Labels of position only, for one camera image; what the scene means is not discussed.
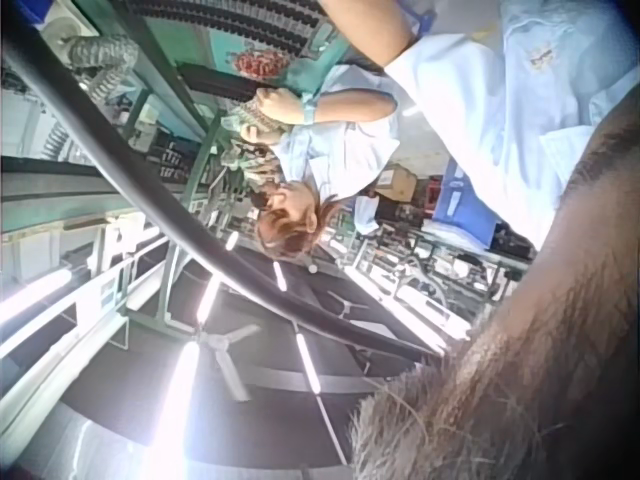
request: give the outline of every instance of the hose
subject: hose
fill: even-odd
[[[104,67],[87,88],[89,98],[96,105],[106,101],[138,59],[138,46],[124,35],[74,37],[68,43],[72,68]],[[58,161],[68,138],[69,134],[56,121],[44,144],[42,158]]]

